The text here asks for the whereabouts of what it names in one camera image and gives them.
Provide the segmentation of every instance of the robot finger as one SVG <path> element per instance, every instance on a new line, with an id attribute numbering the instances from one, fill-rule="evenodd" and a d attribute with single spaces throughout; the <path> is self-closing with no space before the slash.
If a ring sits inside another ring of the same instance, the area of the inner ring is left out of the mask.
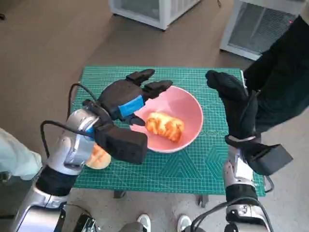
<path id="1" fill-rule="evenodd" d="M 128 115 L 124 118 L 120 119 L 122 122 L 129 124 L 129 125 L 138 125 L 138 126 L 145 126 L 145 121 L 140 117 L 136 116 L 135 114 Z"/>
<path id="2" fill-rule="evenodd" d="M 144 81 L 147 81 L 154 73 L 155 73 L 154 69 L 145 69 L 141 72 L 133 72 L 129 74 L 128 76 L 126 76 L 126 80 L 140 87 L 141 84 Z"/>
<path id="3" fill-rule="evenodd" d="M 170 80 L 165 81 L 154 81 L 148 83 L 144 86 L 143 90 L 143 100 L 144 102 L 148 99 L 154 99 L 159 96 L 160 93 L 166 91 L 173 84 Z"/>

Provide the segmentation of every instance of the white sneaker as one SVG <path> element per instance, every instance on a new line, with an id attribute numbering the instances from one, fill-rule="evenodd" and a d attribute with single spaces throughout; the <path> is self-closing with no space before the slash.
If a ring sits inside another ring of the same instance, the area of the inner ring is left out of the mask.
<path id="1" fill-rule="evenodd" d="M 139 216 L 137 221 L 143 225 L 143 227 L 147 230 L 147 232 L 151 232 L 151 223 L 150 223 L 150 217 L 147 214 L 142 214 Z"/>
<path id="2" fill-rule="evenodd" d="M 182 232 L 188 226 L 191 226 L 192 221 L 187 215 L 181 215 L 177 223 L 177 232 Z"/>

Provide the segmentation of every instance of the baked bun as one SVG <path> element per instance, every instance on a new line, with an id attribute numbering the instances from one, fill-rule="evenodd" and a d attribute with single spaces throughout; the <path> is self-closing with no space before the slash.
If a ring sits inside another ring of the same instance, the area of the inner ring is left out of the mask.
<path id="1" fill-rule="evenodd" d="M 180 119 L 165 113 L 153 112 L 147 118 L 145 127 L 149 132 L 178 142 L 184 130 L 184 123 Z"/>
<path id="2" fill-rule="evenodd" d="M 92 169 L 103 169 L 111 163 L 111 156 L 102 147 L 95 144 L 86 166 Z"/>

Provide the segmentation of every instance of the black cable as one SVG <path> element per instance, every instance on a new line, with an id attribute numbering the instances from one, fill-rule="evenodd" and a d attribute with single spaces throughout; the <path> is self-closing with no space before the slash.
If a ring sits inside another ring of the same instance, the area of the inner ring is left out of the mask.
<path id="1" fill-rule="evenodd" d="M 93 216 L 91 215 L 91 213 L 90 213 L 88 210 L 86 210 L 85 208 L 83 208 L 83 207 L 81 207 L 81 206 L 79 206 L 79 205 L 76 205 L 76 204 L 66 204 L 66 205 L 67 205 L 67 206 L 74 206 L 74 207 L 77 207 L 77 208 L 83 210 L 85 213 L 87 213 L 90 217 L 93 218 Z"/>
<path id="2" fill-rule="evenodd" d="M 44 126 L 46 124 L 58 126 L 60 128 L 63 128 L 65 130 L 70 131 L 70 132 L 75 133 L 75 134 L 84 135 L 84 136 L 87 136 L 87 137 L 90 137 L 90 138 L 92 137 L 91 134 L 89 134 L 87 132 L 84 132 L 84 131 L 81 131 L 81 130 L 75 130 L 75 129 L 70 128 L 66 125 L 63 125 L 60 122 L 55 122 L 55 121 L 52 121 L 52 120 L 45 120 L 41 123 L 40 129 L 41 129 L 41 138 L 42 138 L 42 142 L 43 142 L 43 145 L 44 145 L 44 149 L 45 149 L 47 158 L 49 158 L 49 150 L 48 150 L 48 145 L 47 145 L 47 141 L 46 141 L 46 138 L 45 138 L 45 132 L 44 132 Z"/>
<path id="3" fill-rule="evenodd" d="M 270 219 L 269 219 L 269 216 L 266 212 L 266 209 L 264 208 L 264 206 L 256 199 L 256 198 L 253 198 L 253 197 L 238 197 L 230 202 L 223 202 L 217 206 L 215 206 L 214 208 L 212 208 L 211 210 L 201 214 L 200 216 L 198 216 L 197 218 L 195 218 L 191 224 L 191 227 L 190 227 L 190 231 L 191 232 L 195 232 L 196 229 L 199 227 L 199 225 L 202 223 L 202 221 L 209 215 L 209 214 L 212 214 L 220 209 L 223 209 L 225 207 L 228 207 L 230 205 L 233 205 L 235 204 L 236 202 L 238 201 L 241 201 L 241 200 L 251 200 L 251 201 L 254 201 L 263 211 L 264 215 L 265 215 L 265 218 L 266 218 L 266 221 L 267 221 L 267 224 L 269 226 L 269 229 L 270 229 L 270 232 L 274 232 L 273 228 L 272 228 L 272 225 L 271 225 L 271 222 L 270 222 Z"/>
<path id="4" fill-rule="evenodd" d="M 72 98 L 72 92 L 75 86 L 79 86 L 83 88 L 87 93 L 89 93 L 89 95 L 93 98 L 93 100 L 97 101 L 96 96 L 86 86 L 83 86 L 82 84 L 79 84 L 79 83 L 74 83 L 73 85 L 71 85 L 71 88 L 69 90 L 67 119 L 70 117 L 70 114 L 71 114 L 71 98 Z"/>
<path id="5" fill-rule="evenodd" d="M 269 175 L 265 175 L 264 178 L 267 179 L 267 181 L 269 182 L 270 184 L 270 188 L 268 190 L 265 190 L 265 193 L 269 193 L 269 192 L 272 192 L 274 189 L 275 189 L 275 184 L 274 182 L 272 182 L 271 178 Z"/>
<path id="6" fill-rule="evenodd" d="M 15 215 L 0 215 L 0 220 L 1 219 L 14 219 Z"/>

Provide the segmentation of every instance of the black jacket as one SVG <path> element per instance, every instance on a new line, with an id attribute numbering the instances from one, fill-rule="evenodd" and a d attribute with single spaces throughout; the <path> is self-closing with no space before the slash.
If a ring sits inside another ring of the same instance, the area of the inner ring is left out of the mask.
<path id="1" fill-rule="evenodd" d="M 248 90 L 260 90 L 259 132 L 301 114 L 309 105 L 309 25 L 299 16 L 245 72 Z"/>

